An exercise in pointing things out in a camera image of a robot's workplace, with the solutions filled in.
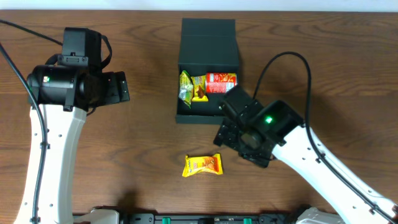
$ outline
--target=white backdrop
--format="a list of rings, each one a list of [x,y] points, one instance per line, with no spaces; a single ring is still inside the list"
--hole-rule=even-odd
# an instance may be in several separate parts
[[[0,0],[0,9],[398,12],[398,0]]]

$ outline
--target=wooden table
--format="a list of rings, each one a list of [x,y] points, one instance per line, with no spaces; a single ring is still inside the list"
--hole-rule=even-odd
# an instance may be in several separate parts
[[[119,205],[130,212],[259,213],[330,205],[285,164],[260,169],[212,144],[213,125],[175,124],[181,18],[236,19],[243,87],[253,93],[279,52],[300,52],[313,72],[311,124],[354,173],[398,202],[398,14],[339,12],[0,11],[0,17],[62,40],[63,28],[107,35],[131,100],[98,108],[80,136],[73,211]],[[0,25],[0,41],[26,76],[61,47]],[[0,57],[0,223],[15,219],[30,150],[27,94]],[[258,98],[303,114],[306,73],[294,57],[273,64]],[[224,175],[181,176],[186,154],[220,152]]]

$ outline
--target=black box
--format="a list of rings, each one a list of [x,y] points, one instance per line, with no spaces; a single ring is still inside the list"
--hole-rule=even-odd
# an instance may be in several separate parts
[[[233,19],[182,19],[179,77],[186,70],[191,77],[207,72],[236,73],[239,52]],[[192,102],[191,109],[178,98],[177,123],[221,124],[224,116],[218,108],[224,93],[207,93],[209,102]]]

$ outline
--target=red snack package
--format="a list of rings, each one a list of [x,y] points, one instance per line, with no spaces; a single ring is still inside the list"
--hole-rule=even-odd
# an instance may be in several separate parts
[[[206,93],[226,93],[236,86],[235,73],[207,73]]]

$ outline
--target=candy wrapper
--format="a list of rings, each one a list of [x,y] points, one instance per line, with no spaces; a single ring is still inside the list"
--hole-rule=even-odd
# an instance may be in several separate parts
[[[206,75],[192,77],[193,82],[193,102],[207,102],[209,99],[206,93]]]
[[[206,92],[207,93],[226,93],[236,86],[235,73],[207,73]]]
[[[193,98],[193,85],[191,82],[191,77],[187,71],[182,71],[180,75],[180,92],[178,97],[191,108],[191,102]]]
[[[191,157],[185,156],[185,168],[182,172],[183,177],[189,177],[200,172],[211,172],[213,174],[223,174],[221,166],[221,155]]]

